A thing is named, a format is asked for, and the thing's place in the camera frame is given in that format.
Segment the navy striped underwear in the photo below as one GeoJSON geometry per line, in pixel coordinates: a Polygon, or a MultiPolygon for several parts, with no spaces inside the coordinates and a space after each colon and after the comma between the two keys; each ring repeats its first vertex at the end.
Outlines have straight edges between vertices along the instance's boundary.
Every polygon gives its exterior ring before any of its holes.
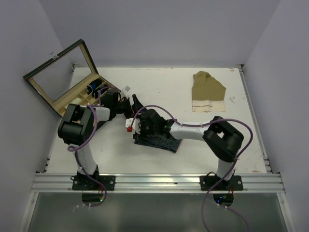
{"type": "Polygon", "coordinates": [[[182,140],[167,139],[160,136],[150,136],[148,138],[140,138],[137,135],[133,136],[134,144],[147,147],[159,148],[172,153],[176,153],[181,145],[182,140]]]}

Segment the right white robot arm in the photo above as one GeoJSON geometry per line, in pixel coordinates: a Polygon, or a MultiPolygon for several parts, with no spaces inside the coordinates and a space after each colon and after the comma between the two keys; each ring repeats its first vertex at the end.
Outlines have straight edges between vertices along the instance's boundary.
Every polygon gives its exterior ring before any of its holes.
{"type": "Polygon", "coordinates": [[[215,184],[219,189],[227,189],[232,185],[234,170],[231,169],[235,157],[242,145],[244,136],[222,117],[216,116],[219,122],[197,127],[193,124],[180,125],[174,120],[166,120],[154,109],[145,111],[139,116],[140,132],[134,134],[135,144],[160,148],[177,152],[183,139],[206,142],[218,158],[218,168],[215,173],[215,184]]]}

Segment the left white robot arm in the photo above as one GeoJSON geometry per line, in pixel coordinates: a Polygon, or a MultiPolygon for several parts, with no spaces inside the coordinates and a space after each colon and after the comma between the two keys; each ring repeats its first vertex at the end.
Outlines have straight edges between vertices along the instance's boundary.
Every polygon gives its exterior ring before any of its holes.
{"type": "Polygon", "coordinates": [[[99,123],[111,121],[117,114],[131,118],[143,107],[135,94],[127,97],[117,90],[107,90],[98,100],[97,105],[88,106],[70,103],[57,131],[59,138],[68,145],[68,151],[74,154],[78,165],[74,183],[91,190],[104,185],[89,144],[99,123]]]}

